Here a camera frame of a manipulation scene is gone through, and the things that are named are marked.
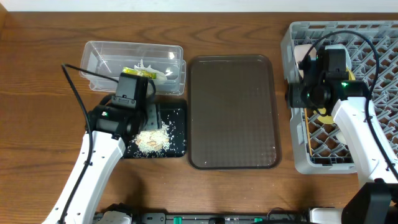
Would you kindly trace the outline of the yellow green snack wrapper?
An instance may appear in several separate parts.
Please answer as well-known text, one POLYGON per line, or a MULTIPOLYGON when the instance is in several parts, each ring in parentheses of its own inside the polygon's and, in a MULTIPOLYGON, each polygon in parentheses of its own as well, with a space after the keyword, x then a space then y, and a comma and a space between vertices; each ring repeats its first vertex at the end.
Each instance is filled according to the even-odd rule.
POLYGON ((148 70, 148 69, 143 69, 143 68, 129 68, 129 67, 124 67, 122 70, 123 73, 129 74, 129 75, 137 75, 140 77, 146 77, 149 79, 156 79, 157 78, 157 72, 148 70))

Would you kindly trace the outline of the pink shallow bowl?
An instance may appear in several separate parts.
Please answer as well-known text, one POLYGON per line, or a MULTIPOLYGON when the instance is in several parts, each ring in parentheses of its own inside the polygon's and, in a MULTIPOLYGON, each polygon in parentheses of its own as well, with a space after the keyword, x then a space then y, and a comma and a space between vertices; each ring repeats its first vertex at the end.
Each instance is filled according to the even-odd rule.
POLYGON ((312 46, 311 44, 304 44, 304 45, 297 45, 294 48, 295 64, 298 68, 298 72, 301 79, 303 79, 304 77, 304 72, 302 69, 299 68, 299 63, 304 59, 305 54, 308 52, 311 46, 312 46))

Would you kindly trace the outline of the white plastic bag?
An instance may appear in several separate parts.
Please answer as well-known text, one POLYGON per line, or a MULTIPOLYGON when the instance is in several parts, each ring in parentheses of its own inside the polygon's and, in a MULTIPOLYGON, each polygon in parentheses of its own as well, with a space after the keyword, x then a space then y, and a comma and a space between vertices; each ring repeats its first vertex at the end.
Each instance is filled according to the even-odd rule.
POLYGON ((172 74, 170 70, 166 70, 166 72, 161 72, 148 65, 144 66, 143 59, 134 66, 134 69, 138 71, 138 75, 142 77, 147 77, 154 81, 155 84, 164 84, 168 80, 168 76, 172 74))

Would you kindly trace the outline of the yellow round plate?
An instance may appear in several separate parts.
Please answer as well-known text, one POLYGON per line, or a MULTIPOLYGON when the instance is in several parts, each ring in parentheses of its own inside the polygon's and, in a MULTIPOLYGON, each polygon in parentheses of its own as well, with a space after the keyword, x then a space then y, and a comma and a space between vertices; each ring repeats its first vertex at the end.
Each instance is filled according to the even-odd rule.
MULTIPOLYGON (((354 73, 351 71, 350 67, 346 68, 346 71, 349 73, 349 80, 355 80, 355 76, 354 73)), ((333 124, 334 120, 332 118, 332 116, 318 116, 318 120, 323 123, 323 124, 333 124)))

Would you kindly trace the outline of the light blue bowl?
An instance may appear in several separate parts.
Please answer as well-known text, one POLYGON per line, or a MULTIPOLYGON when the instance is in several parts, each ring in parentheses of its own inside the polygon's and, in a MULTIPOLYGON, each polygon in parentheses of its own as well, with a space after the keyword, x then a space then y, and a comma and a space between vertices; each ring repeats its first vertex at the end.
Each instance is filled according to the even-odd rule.
POLYGON ((327 45, 325 47, 325 49, 326 50, 328 50, 328 49, 343 49, 345 51, 345 55, 346 55, 346 68, 348 70, 352 70, 352 63, 351 63, 351 58, 349 56, 348 49, 343 44, 327 45))

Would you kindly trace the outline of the white green cup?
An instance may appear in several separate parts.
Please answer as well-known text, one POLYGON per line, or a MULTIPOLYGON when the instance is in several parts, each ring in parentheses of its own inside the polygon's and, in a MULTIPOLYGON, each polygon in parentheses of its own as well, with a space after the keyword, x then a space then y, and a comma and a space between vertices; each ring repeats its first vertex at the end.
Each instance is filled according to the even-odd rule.
POLYGON ((345 139, 345 137, 343 136, 343 133, 342 133, 341 131, 338 131, 338 132, 335 134, 335 137, 336 137, 336 139, 337 139, 340 143, 342 143, 342 144, 344 144, 344 145, 347 145, 346 139, 345 139))

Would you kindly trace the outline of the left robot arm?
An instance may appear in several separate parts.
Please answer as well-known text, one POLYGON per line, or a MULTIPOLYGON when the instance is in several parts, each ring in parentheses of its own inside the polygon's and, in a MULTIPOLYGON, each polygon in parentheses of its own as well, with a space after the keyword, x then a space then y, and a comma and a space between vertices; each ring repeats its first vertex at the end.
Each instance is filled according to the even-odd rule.
POLYGON ((142 131, 160 129, 153 80, 122 73, 114 94, 84 111, 85 134, 75 166, 46 223, 91 223, 109 176, 142 131))

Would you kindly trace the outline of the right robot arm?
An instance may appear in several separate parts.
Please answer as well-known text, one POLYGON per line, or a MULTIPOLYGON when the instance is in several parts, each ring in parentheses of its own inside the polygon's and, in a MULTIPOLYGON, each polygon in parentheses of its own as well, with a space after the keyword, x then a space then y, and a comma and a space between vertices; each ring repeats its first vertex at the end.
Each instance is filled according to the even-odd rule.
POLYGON ((300 81, 291 83, 288 106, 330 116, 343 135, 360 189, 342 209, 313 208, 310 223, 397 223, 397 156, 379 121, 365 82, 350 78, 342 45, 294 51, 300 81))

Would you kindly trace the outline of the clear plastic waste bin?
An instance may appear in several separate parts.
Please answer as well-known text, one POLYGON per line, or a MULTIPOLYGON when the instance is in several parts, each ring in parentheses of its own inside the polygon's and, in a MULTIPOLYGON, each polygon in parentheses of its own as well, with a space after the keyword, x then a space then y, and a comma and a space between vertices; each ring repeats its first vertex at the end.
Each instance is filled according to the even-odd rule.
POLYGON ((117 80, 124 67, 134 68, 141 59, 144 66, 161 72, 172 72, 164 84, 155 84, 158 95, 180 96, 184 93, 186 62, 183 49, 178 45, 143 44, 132 42, 89 41, 85 45, 80 67, 84 70, 104 75, 96 77, 81 72, 90 81, 94 91, 114 92, 117 80))

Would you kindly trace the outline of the grey dishwasher rack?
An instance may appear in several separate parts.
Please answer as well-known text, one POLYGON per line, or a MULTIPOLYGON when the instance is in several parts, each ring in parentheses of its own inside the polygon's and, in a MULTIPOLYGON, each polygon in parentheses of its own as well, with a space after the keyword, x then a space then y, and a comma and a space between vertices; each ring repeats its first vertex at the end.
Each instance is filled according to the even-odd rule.
MULTIPOLYGON (((380 74, 375 81, 373 102, 381 128, 394 152, 397 151, 397 21, 300 21, 289 25, 280 44, 284 78, 298 82, 299 70, 295 66, 294 48, 314 44, 317 39, 333 32, 320 45, 343 44, 349 52, 352 72, 357 80, 368 86, 374 83, 376 61, 363 39, 366 36, 375 46, 380 60, 380 74)), ((350 174, 355 172, 347 145, 340 143, 335 134, 336 124, 323 124, 318 114, 307 110, 312 145, 312 157, 303 109, 292 109, 290 132, 295 168, 302 174, 350 174)))

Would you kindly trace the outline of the brown serving tray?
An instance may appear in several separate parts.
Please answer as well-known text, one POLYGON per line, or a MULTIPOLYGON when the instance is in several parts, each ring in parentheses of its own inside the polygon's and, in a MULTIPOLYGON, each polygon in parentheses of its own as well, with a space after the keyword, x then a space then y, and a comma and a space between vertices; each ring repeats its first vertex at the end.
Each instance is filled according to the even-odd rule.
POLYGON ((196 57, 188 79, 188 159, 194 168, 272 169, 279 165, 279 116, 267 57, 196 57))

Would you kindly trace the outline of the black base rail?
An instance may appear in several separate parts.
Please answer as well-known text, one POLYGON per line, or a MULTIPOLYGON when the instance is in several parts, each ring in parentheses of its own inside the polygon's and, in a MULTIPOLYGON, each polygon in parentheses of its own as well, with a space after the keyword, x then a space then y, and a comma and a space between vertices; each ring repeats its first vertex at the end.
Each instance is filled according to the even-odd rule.
POLYGON ((341 208, 315 207, 306 212, 273 208, 260 214, 197 214, 158 211, 140 213, 127 205, 112 204, 105 212, 96 213, 93 223, 131 224, 267 224, 267 223, 341 223, 341 208))

